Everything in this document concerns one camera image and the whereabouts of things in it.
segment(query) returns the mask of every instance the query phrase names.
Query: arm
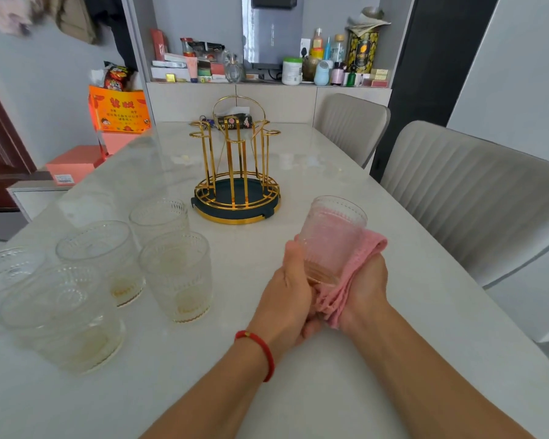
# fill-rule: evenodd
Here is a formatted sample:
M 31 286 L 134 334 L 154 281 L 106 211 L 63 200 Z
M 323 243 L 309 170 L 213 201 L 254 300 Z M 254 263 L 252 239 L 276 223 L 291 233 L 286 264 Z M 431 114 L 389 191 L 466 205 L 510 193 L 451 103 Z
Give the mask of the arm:
M 340 329 L 385 388 L 413 438 L 532 439 L 470 385 L 388 303 L 376 255 L 354 277 Z
M 320 329 L 317 319 L 307 321 L 312 293 L 303 251 L 298 243 L 288 242 L 283 266 L 264 289 L 247 328 L 268 344 L 275 363 Z M 141 439 L 233 438 L 268 370 L 262 348 L 251 339 L 238 339 Z

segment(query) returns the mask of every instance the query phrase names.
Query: tin can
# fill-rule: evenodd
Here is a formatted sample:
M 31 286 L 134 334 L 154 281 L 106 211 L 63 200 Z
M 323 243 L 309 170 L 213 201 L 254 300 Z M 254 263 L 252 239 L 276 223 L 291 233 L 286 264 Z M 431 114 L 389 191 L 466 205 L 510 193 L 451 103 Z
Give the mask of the tin can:
M 348 42 L 350 44 L 348 66 L 355 65 L 356 73 L 370 73 L 378 42 L 378 32 L 371 30 L 359 37 L 350 31 Z

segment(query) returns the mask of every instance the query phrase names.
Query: black garment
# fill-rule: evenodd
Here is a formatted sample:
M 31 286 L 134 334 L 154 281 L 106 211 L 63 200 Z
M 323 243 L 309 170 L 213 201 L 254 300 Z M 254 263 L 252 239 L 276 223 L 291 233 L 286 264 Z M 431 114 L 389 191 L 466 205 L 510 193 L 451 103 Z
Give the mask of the black garment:
M 101 21 L 112 29 L 116 49 L 124 59 L 124 66 L 137 71 L 138 66 L 132 49 L 122 0 L 85 0 L 85 5 L 94 23 Z

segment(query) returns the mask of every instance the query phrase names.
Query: chair backrest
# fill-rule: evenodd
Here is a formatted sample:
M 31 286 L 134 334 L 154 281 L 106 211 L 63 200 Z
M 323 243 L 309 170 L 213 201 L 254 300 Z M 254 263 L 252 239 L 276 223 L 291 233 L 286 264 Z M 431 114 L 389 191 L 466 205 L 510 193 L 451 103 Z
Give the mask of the chair backrest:
M 324 100 L 314 127 L 364 168 L 389 120 L 390 110 L 385 106 L 333 94 Z
M 482 286 L 549 249 L 545 160 L 412 122 L 396 139 L 381 185 Z

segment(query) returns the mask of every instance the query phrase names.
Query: white jar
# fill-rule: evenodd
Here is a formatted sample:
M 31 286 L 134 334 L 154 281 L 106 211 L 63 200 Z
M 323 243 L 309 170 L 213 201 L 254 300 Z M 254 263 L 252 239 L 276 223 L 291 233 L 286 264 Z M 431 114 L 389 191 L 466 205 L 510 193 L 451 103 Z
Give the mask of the white jar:
M 296 86 L 303 79 L 303 58 L 285 57 L 283 59 L 283 84 Z

